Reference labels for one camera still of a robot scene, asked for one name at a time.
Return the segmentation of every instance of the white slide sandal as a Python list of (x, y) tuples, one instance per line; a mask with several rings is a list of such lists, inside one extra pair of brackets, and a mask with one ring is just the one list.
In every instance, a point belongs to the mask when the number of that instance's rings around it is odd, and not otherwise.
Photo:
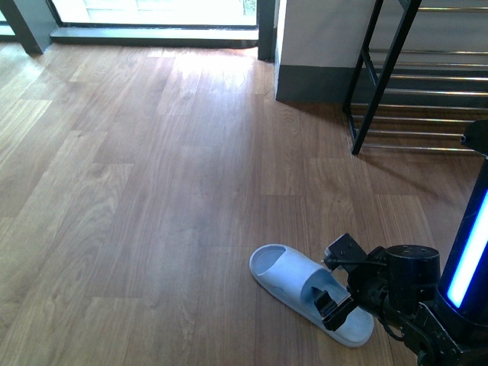
[(271, 295), (321, 328), (337, 342), (348, 347), (366, 343), (373, 332), (373, 316), (356, 308), (335, 332), (322, 324), (315, 308), (312, 287), (327, 290), (339, 303), (348, 295), (342, 286), (322, 265), (315, 263), (297, 250), (281, 244), (269, 244), (256, 249), (249, 260), (254, 278)]

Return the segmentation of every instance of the doorway threshold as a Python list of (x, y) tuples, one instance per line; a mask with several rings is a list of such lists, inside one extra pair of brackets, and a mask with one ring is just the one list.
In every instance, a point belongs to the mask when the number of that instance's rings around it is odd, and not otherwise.
[(258, 44), (258, 30), (61, 27), (52, 32), (51, 39), (112, 46), (250, 48)]

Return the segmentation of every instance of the metal rack bar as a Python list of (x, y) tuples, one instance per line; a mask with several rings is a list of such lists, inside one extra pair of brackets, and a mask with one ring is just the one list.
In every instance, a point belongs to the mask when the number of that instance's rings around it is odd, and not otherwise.
[(440, 75), (408, 75), (392, 74), (391, 79), (427, 80), (433, 82), (488, 82), (488, 78), (475, 76), (440, 76)]
[[(363, 116), (357, 114), (352, 115), (353, 119), (361, 119)], [(373, 121), (384, 122), (384, 121), (394, 121), (394, 122), (414, 122), (414, 123), (428, 123), (428, 124), (470, 124), (472, 120), (454, 120), (445, 118), (417, 118), (417, 117), (387, 117), (387, 116), (374, 116)]]
[[(459, 133), (454, 131), (449, 131), (446, 129), (439, 131), (415, 131), (408, 130), (406, 124), (430, 124), (435, 126), (438, 124), (452, 124), (454, 125), (469, 124), (472, 120), (467, 119), (446, 119), (446, 118), (418, 118), (418, 117), (388, 117), (388, 116), (375, 116), (377, 109), (379, 107), (386, 108), (412, 108), (411, 105), (403, 104), (380, 104), (384, 94), (393, 95), (426, 95), (426, 96), (442, 96), (442, 97), (461, 97), (461, 98), (486, 98), (488, 97), (488, 91), (485, 88), (480, 88), (481, 83), (488, 82), (488, 75), (485, 76), (479, 72), (488, 70), (488, 63), (485, 63), (485, 59), (473, 59), (467, 62), (445, 62), (440, 59), (440, 62), (418, 62), (418, 61), (399, 61), (400, 54), (409, 55), (436, 55), (436, 56), (488, 56), (488, 51), (473, 51), (473, 50), (402, 50), (405, 43), (405, 39), (409, 33), (409, 29), (412, 26), (413, 20), (416, 14), (421, 12), (446, 12), (446, 13), (488, 13), (488, 7), (485, 6), (467, 6), (467, 7), (457, 7), (457, 6), (446, 6), (446, 7), (425, 7), (420, 6), (422, 0), (398, 0), (398, 2), (403, 7), (403, 16), (400, 23), (396, 29), (395, 37), (390, 45), (390, 49), (370, 49), (369, 45), (373, 36), (374, 29), (379, 17), (380, 9), (384, 0), (377, 0), (374, 5), (373, 14), (371, 15), (370, 23), (368, 25), (367, 33), (364, 37), (364, 42), (359, 53), (358, 61), (356, 63), (355, 71), (353, 72), (352, 81), (349, 85), (348, 93), (346, 95), (345, 102), (342, 106), (342, 110), (345, 112), (348, 118), (349, 128), (352, 134), (352, 154), (356, 155), (359, 153), (361, 147), (364, 144), (364, 138), (367, 132), (371, 132), (374, 135), (379, 136), (421, 136), (430, 138), (448, 138), (448, 139), (458, 139), (461, 137)], [(384, 60), (371, 60), (371, 54), (386, 53), (386, 58)], [(393, 73), (395, 66), (411, 67), (411, 70)], [(355, 92), (356, 85), (358, 84), (358, 79), (361, 71), (365, 69), (368, 73), (369, 79), (372, 81), (374, 86), (374, 94), (370, 99), (369, 103), (352, 103), (352, 96)], [(466, 72), (455, 71), (456, 69), (464, 69)], [(476, 73), (471, 73), (470, 69), (477, 71)], [(477, 83), (477, 90), (470, 91), (469, 86), (465, 90), (447, 90), (452, 84), (440, 84), (440, 86), (431, 90), (422, 88), (398, 88), (392, 87), (388, 88), (387, 83), (391, 80), (397, 81), (427, 81), (427, 82), (471, 82)], [(357, 114), (352, 114), (352, 106), (364, 106), (364, 115), (359, 116)], [(444, 110), (444, 111), (460, 111), (460, 112), (471, 112), (471, 111), (484, 111), (488, 113), (488, 108), (471, 108), (471, 107), (450, 107), (450, 106), (415, 106), (415, 108), (429, 108), (433, 111)], [(406, 130), (386, 130), (387, 126), (383, 129), (377, 128), (370, 130), (372, 122), (391, 122), (404, 124), (403, 128)], [(368, 147), (377, 147), (383, 149), (414, 149), (422, 151), (442, 151), (442, 152), (470, 152), (468, 149), (458, 149), (458, 148), (448, 148), (448, 147), (423, 147), (423, 146), (391, 146), (384, 144), (365, 144)]]
[(458, 8), (458, 7), (446, 7), (446, 8), (431, 8), (431, 7), (422, 7), (419, 8), (419, 11), (422, 12), (435, 12), (435, 13), (443, 13), (443, 12), (450, 12), (450, 13), (488, 13), (488, 8), (486, 7), (469, 7), (469, 8)]
[(460, 139), (462, 133), (440, 133), (440, 132), (417, 132), (417, 131), (395, 131), (395, 130), (369, 130), (369, 133), (377, 135), (405, 135), (405, 136), (430, 136), (430, 137), (450, 137)]
[(379, 143), (366, 143), (364, 147), (370, 147), (375, 149), (398, 149), (398, 150), (418, 150), (418, 151), (433, 151), (443, 153), (476, 153), (470, 149), (462, 148), (450, 148), (450, 147), (431, 147), (431, 146), (398, 146), (398, 145), (382, 145)]
[[(382, 63), (382, 61), (373, 61), (373, 63)], [(400, 61), (397, 66), (415, 66), (415, 67), (446, 67), (446, 68), (477, 68), (488, 69), (487, 64), (483, 63), (416, 63)]]
[[(373, 120), (373, 117), (376, 114), (376, 110), (378, 108), (378, 105), (380, 104), (380, 100), (383, 97), (384, 89), (387, 87), (387, 83), (390, 80), (391, 72), (393, 71), (393, 68), (397, 63), (398, 56), (400, 55), (400, 52), (403, 48), (406, 37), (409, 33), (410, 27), (412, 26), (413, 20), (415, 19), (417, 10), (419, 9), (421, 2), (422, 0), (400, 1), (400, 4), (404, 8), (402, 20), (398, 28), (396, 29), (395, 37), (391, 44), (390, 51), (388, 52), (387, 59), (385, 60), (383, 65), (383, 71), (380, 75), (380, 78), (378, 79), (377, 84), (375, 85), (374, 95), (369, 104), (368, 111), (364, 116), (364, 120), (361, 124), (361, 128), (357, 132), (355, 138), (353, 138), (353, 146), (352, 146), (353, 155), (359, 154), (359, 150), (361, 149), (361, 146), (364, 142), (364, 138), (366, 137), (369, 126), (371, 125), (371, 121)], [(363, 53), (366, 53), (369, 50), (369, 44), (371, 42), (371, 38), (373, 37), (374, 28), (376, 27), (377, 19), (379, 17), (382, 4), (383, 4), (383, 0), (377, 0), (375, 2), (373, 14), (371, 16), (370, 23), (368, 25), (368, 31), (366, 33), (366, 37), (364, 38), (363, 46), (361, 48), (361, 52), (358, 57), (358, 62), (356, 63), (356, 68), (352, 77), (352, 82), (349, 86), (348, 94), (346, 96), (345, 103), (342, 108), (344, 112), (346, 112), (348, 109), (350, 110), (352, 95), (354, 93), (355, 87), (359, 79), (359, 74), (364, 64), (364, 58), (362, 55)]]
[[(371, 48), (370, 53), (388, 53), (387, 49)], [(448, 51), (448, 50), (402, 50), (402, 53), (415, 55), (458, 55), (458, 56), (488, 56), (485, 51)]]
[(447, 97), (488, 97), (487, 91), (444, 91), (444, 90), (422, 90), (422, 89), (397, 89), (385, 88), (384, 92), (387, 94), (405, 94), (405, 95), (443, 95)]
[[(354, 107), (367, 107), (368, 103), (351, 103), (351, 106)], [(412, 108), (411, 105), (408, 104), (380, 104), (381, 107), (384, 108)], [(442, 110), (453, 110), (453, 111), (482, 111), (488, 113), (488, 108), (479, 108), (479, 107), (449, 107), (449, 106), (436, 106), (436, 105), (416, 105), (415, 108), (421, 109), (442, 109)]]

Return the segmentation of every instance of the wooden floor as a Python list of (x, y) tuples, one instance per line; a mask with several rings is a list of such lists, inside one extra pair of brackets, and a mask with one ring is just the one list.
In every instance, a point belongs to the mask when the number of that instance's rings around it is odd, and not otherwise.
[(380, 327), (331, 340), (249, 256), (349, 232), (444, 264), (482, 159), (353, 157), (339, 106), (276, 102), (256, 53), (0, 43), (1, 365), (416, 364)]

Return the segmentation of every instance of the black metal frame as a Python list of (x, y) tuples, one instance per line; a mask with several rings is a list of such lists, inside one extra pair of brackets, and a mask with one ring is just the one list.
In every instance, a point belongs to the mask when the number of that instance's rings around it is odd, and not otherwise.
[[(378, 78), (377, 71), (375, 70), (373, 63), (371, 62), (369, 46), (371, 38), (373, 37), (377, 20), (380, 16), (383, 2), (384, 0), (377, 0), (374, 4), (373, 13), (369, 21), (366, 36), (364, 37), (358, 61), (352, 75), (351, 83), (349, 84), (349, 89), (345, 97), (344, 104), (342, 106), (342, 111), (346, 114), (349, 122), (349, 127), (351, 129), (353, 155), (359, 154), (359, 151), (364, 142), (364, 138), (366, 137), (371, 122), (373, 121), (373, 117), (376, 114), (378, 105), (380, 104), (381, 98), (383, 97), (384, 90), (390, 80), (391, 73), (395, 64), (397, 63), (398, 56), (400, 55), (400, 52), (403, 48), (406, 37), (408, 36), (409, 30), (412, 27), (412, 23), (415, 20), (415, 16), (417, 14), (417, 11), (419, 10), (419, 6), (422, 0), (398, 0), (398, 2), (403, 7), (402, 20), (398, 28), (396, 29), (396, 34), (391, 44), (390, 51), (388, 52), (387, 58), (385, 59), (385, 62), (383, 64), (380, 77)], [(358, 84), (363, 65), (366, 66), (369, 79), (374, 85), (374, 96), (368, 105), (368, 111), (364, 115), (361, 127), (358, 131), (356, 131), (354, 118), (351, 111), (351, 102), (356, 85)]]

